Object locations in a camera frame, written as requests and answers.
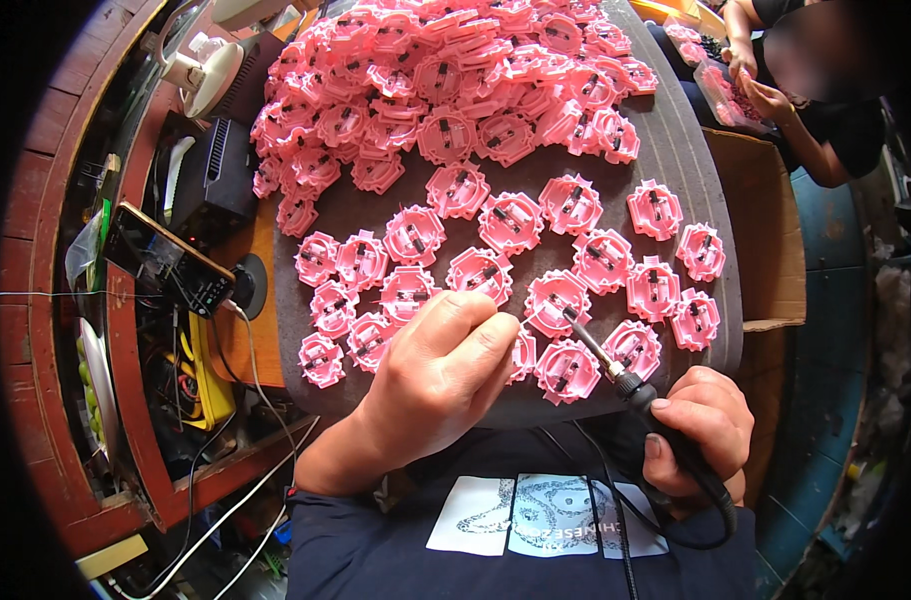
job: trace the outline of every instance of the fingernail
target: fingernail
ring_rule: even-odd
[[[659,444],[659,438],[652,434],[645,436],[645,458],[659,458],[662,454],[662,446]]]

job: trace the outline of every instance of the hand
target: hand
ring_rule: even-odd
[[[729,75],[738,79],[738,73],[745,69],[752,79],[759,76],[759,66],[755,62],[755,51],[752,42],[730,41],[728,48],[722,48],[722,59],[729,64]]]
[[[442,450],[485,416],[512,372],[519,320],[444,291],[395,334],[350,419],[388,470]]]
[[[756,111],[762,117],[774,121],[776,125],[785,126],[795,114],[792,102],[781,91],[752,80],[745,73],[739,75],[737,81]]]
[[[693,366],[675,382],[667,399],[652,402],[652,414],[699,444],[706,462],[740,506],[745,496],[741,469],[748,460],[755,419],[735,382],[711,368]],[[698,484],[679,470],[668,442],[655,433],[645,438],[642,475],[673,498],[697,498],[700,494]]]

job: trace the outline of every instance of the dark gray mat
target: dark gray mat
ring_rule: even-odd
[[[493,194],[523,191],[532,198],[538,198],[548,179],[565,173],[582,174],[593,182],[593,188],[598,191],[605,208],[598,222],[600,229],[612,228],[622,233],[632,243],[632,254],[637,261],[651,255],[658,255],[667,261],[679,274],[683,289],[694,286],[715,298],[722,323],[712,347],[704,352],[679,350],[668,322],[655,325],[663,347],[662,365],[650,381],[664,394],[670,384],[692,365],[706,365],[728,374],[738,367],[742,347],[742,311],[735,249],[725,198],[715,174],[712,156],[678,80],[626,0],[605,0],[602,7],[611,20],[630,36],[633,56],[651,66],[659,76],[659,88],[654,96],[629,98],[619,107],[619,112],[635,125],[641,138],[639,159],[629,165],[612,165],[601,157],[573,156],[565,147],[555,145],[539,148],[508,169],[496,162],[480,161],[475,156],[472,161],[481,162],[481,170],[492,186]],[[425,206],[425,183],[436,167],[424,160],[417,148],[402,156],[402,164],[405,174],[385,196],[355,189],[350,168],[343,167],[339,181],[329,187],[316,203],[319,218],[312,231],[321,230],[343,241],[349,235],[357,234],[359,229],[371,230],[381,237],[385,234],[385,223],[398,212],[400,203],[403,206]],[[681,261],[675,258],[678,235],[665,242],[656,242],[633,232],[625,198],[642,179],[652,178],[678,195],[685,217],[683,227],[689,223],[706,222],[718,229],[718,235],[726,243],[727,258],[722,277],[711,283],[692,282]],[[429,267],[435,284],[443,288],[446,287],[445,276],[451,258],[469,246],[486,247],[478,237],[477,219],[472,222],[449,219],[444,224],[449,239],[442,244],[436,262]],[[570,235],[552,233],[546,224],[539,246],[511,258],[514,265],[510,271],[514,280],[513,294],[500,310],[516,315],[521,321],[527,296],[525,286],[545,271],[571,268],[575,252],[571,244],[574,239]],[[299,242],[296,238],[281,235],[276,229],[276,306],[285,385],[305,411],[314,415],[344,416],[352,412],[365,396],[373,376],[354,367],[352,358],[346,356],[343,361],[346,377],[326,390],[319,390],[302,377],[298,352],[302,339],[314,331],[308,309],[314,290],[299,282],[293,267],[292,257]],[[587,329],[599,341],[604,340],[623,319],[636,318],[626,311],[624,290],[605,296],[590,293],[590,298],[593,318]],[[377,289],[361,294],[358,314],[377,312],[379,306],[374,304],[377,300]],[[538,331],[531,330],[541,355],[548,341]],[[345,350],[345,338],[340,342]],[[620,403],[613,399],[612,386],[604,378],[590,397],[569,405],[553,406],[542,399],[543,393],[532,376],[506,387],[479,425],[530,427],[601,415],[621,408]]]

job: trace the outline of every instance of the phone screen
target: phone screen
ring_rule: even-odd
[[[103,254],[145,287],[206,319],[233,290],[231,273],[126,204],[115,211]]]

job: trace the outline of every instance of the person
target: person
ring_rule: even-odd
[[[445,291],[395,335],[365,398],[296,462],[287,598],[753,596],[750,510],[736,509],[736,533],[712,550],[666,541],[710,543],[722,526],[661,436],[633,446],[636,483],[664,503],[612,476],[665,537],[614,517],[599,454],[574,424],[473,429],[510,375],[518,332],[485,294]],[[695,366],[652,413],[700,445],[741,507],[753,418],[733,381]],[[383,513],[371,492],[399,469],[417,489]]]
[[[765,41],[776,23],[803,6],[817,2],[819,0],[728,0],[722,7],[722,16],[729,47],[722,51],[722,58],[728,61],[730,76],[744,90],[752,106],[778,127],[778,136],[764,135],[762,139],[778,147],[786,169],[792,172],[799,166],[805,167],[819,186],[836,187],[867,175],[878,165],[885,136],[881,104],[877,98],[854,102],[820,101],[793,93],[800,91],[800,71],[804,71],[806,65],[797,59],[788,59],[785,53],[770,55],[769,63],[766,63],[765,54],[766,48],[774,54]],[[827,11],[818,10],[817,13],[819,17]],[[669,59],[699,122],[712,129],[737,131],[719,125],[694,82],[693,69],[682,61],[662,28],[649,24],[648,29]],[[758,30],[766,30],[766,33],[751,39],[752,31]],[[841,19],[827,19],[821,31],[826,40],[839,41],[825,44],[827,52],[833,47],[836,50],[847,47],[841,42],[849,42],[854,37],[854,30],[847,29]],[[794,85],[780,85],[773,71],[780,74],[778,79],[783,84],[791,82]],[[802,85],[802,88],[810,88],[810,85]]]

